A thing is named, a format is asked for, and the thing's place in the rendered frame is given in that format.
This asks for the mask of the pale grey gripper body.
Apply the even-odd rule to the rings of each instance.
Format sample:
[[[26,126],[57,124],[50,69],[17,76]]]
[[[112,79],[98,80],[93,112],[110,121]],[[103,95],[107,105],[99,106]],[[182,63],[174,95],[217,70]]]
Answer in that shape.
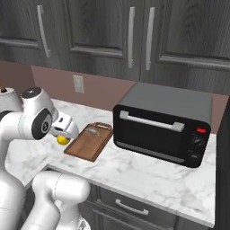
[[[76,138],[79,129],[72,118],[59,118],[52,123],[49,133],[54,137]]]

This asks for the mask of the yellow lemon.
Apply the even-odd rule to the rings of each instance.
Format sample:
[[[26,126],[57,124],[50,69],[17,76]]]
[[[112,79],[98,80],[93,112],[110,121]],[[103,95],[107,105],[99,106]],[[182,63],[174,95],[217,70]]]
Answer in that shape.
[[[64,137],[64,136],[57,136],[57,142],[60,145],[65,146],[70,142],[70,139],[68,137]]]

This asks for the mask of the brown wooden cutting board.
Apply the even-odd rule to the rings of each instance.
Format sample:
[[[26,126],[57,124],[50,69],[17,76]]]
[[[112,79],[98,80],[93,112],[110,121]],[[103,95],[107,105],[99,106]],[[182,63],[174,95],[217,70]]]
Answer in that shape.
[[[100,137],[88,133],[87,128],[94,128],[100,133]],[[74,139],[65,149],[66,155],[78,157],[90,162],[94,162],[103,148],[107,145],[113,135],[112,126],[106,123],[94,122],[88,124],[78,138]]]

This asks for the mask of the grey fish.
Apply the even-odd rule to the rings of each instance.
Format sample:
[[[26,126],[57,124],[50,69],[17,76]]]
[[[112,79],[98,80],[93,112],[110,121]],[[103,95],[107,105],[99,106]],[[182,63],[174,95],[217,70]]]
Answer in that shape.
[[[100,137],[100,133],[96,129],[94,129],[94,128],[87,128],[86,131],[88,133],[91,133],[91,134],[94,134],[94,135]]]

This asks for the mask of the black fridge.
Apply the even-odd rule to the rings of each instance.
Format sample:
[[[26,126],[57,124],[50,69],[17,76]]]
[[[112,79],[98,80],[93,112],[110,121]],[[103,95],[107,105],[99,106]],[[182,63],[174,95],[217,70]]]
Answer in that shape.
[[[217,132],[215,230],[230,230],[230,97]]]

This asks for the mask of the white rounded container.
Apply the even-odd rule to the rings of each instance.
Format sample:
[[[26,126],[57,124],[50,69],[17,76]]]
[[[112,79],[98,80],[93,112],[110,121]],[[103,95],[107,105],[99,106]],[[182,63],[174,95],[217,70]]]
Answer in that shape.
[[[5,87],[0,80],[0,112],[22,111],[22,100],[11,87]]]

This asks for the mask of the dark grey drawer front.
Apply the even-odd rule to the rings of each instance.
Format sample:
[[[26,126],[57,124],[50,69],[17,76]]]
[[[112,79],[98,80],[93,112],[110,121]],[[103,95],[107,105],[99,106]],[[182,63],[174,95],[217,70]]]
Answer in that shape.
[[[137,221],[108,209],[93,209],[96,230],[143,230]]]
[[[150,224],[154,224],[160,227],[173,228],[176,222],[176,216],[174,214],[161,210],[160,208],[152,207],[143,202],[126,197],[124,195],[118,194],[111,190],[99,188],[98,199],[104,205],[108,205],[110,207],[116,208],[134,217],[138,217],[141,220],[144,220]],[[143,216],[143,215],[139,215],[137,213],[131,212],[129,210],[126,210],[118,206],[115,203],[115,199],[120,199],[123,204],[128,205],[129,207],[132,207],[138,210],[147,209],[149,211],[149,214],[148,216]]]

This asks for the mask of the dark grey cupboard door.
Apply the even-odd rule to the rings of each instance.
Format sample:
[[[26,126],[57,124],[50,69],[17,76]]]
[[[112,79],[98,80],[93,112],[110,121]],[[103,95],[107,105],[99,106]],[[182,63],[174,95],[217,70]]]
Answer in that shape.
[[[65,51],[60,47],[54,14],[55,0],[0,0],[0,60],[68,69]],[[37,5],[42,15],[50,58],[46,57],[40,36]]]
[[[146,71],[150,7],[155,20]],[[230,0],[145,0],[139,80],[230,95]]]
[[[128,68],[128,18],[136,7],[133,67]],[[137,81],[144,0],[64,0],[71,69],[78,73]]]

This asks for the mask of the black toaster oven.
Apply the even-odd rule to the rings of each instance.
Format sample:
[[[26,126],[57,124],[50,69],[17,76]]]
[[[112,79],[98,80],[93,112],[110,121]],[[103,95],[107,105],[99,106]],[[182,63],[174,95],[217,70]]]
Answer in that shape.
[[[157,128],[119,117],[121,111],[141,119],[184,124],[182,132]],[[134,84],[113,108],[113,142],[116,146],[189,168],[201,165],[212,125],[212,96],[206,93],[154,84]],[[194,137],[204,140],[194,146]],[[191,161],[189,153],[200,155]]]

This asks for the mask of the white wall socket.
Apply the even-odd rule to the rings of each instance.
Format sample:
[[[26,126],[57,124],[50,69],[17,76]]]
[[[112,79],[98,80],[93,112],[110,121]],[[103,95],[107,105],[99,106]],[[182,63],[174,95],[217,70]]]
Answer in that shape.
[[[77,93],[84,93],[84,79],[80,75],[74,75],[75,91]]]

